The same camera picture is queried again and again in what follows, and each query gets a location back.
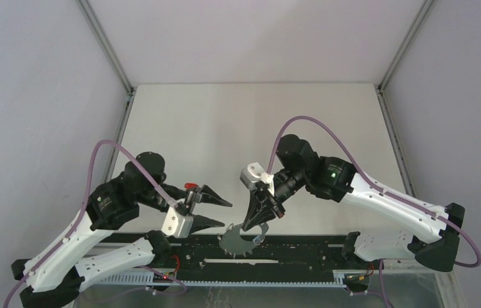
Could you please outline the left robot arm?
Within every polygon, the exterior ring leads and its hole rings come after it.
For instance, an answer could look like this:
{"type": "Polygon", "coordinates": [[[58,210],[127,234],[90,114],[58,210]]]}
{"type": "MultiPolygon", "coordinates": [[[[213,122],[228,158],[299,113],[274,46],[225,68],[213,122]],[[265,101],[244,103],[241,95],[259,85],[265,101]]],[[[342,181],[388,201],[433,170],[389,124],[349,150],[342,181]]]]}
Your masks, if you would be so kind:
{"type": "Polygon", "coordinates": [[[221,227],[222,222],[194,214],[199,203],[229,207],[206,185],[178,188],[166,184],[164,158],[154,152],[139,154],[115,178],[89,195],[71,225],[32,259],[18,259],[11,269],[24,282],[24,307],[63,307],[93,284],[140,266],[163,267],[171,259],[169,238],[183,239],[194,232],[221,227]],[[163,226],[144,233],[121,248],[89,256],[102,240],[137,218],[146,205],[166,217],[163,226]]]}

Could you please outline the red tagged key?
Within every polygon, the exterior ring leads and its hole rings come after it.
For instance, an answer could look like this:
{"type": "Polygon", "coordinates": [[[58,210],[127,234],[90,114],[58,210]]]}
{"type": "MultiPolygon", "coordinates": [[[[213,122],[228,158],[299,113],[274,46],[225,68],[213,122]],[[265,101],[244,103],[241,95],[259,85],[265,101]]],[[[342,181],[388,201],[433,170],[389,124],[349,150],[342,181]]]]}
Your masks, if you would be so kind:
{"type": "Polygon", "coordinates": [[[185,183],[184,188],[189,191],[194,191],[198,188],[198,184],[196,183],[185,183]]]}

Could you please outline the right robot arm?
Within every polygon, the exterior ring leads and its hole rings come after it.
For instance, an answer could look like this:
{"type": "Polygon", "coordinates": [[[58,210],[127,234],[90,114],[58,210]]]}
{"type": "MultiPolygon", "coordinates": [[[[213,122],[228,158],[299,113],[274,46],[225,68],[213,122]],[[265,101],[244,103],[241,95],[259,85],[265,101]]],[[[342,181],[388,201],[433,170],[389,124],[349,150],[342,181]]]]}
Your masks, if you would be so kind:
{"type": "Polygon", "coordinates": [[[380,185],[346,160],[318,155],[294,134],[281,137],[275,153],[283,166],[277,173],[258,163],[241,171],[240,180],[250,192],[243,231],[282,218],[285,201],[306,189],[316,198],[371,210],[399,224],[400,230],[389,234],[348,233],[341,251],[347,267],[382,259],[414,259],[440,272],[456,265],[463,206],[432,205],[380,185]]]}

